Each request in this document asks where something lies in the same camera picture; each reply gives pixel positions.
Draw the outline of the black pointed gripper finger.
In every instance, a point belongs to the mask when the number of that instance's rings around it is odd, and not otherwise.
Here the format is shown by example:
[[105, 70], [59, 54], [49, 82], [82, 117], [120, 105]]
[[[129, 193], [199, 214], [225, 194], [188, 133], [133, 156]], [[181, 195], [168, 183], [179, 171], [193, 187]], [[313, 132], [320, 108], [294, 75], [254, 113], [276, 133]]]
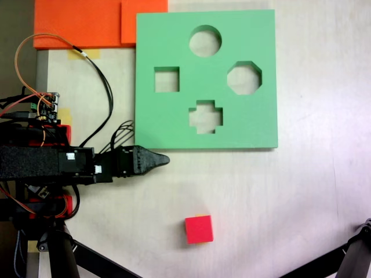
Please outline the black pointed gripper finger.
[[170, 158], [166, 155], [152, 152], [141, 146], [133, 147], [133, 173], [134, 175], [144, 175], [149, 171], [170, 163]]

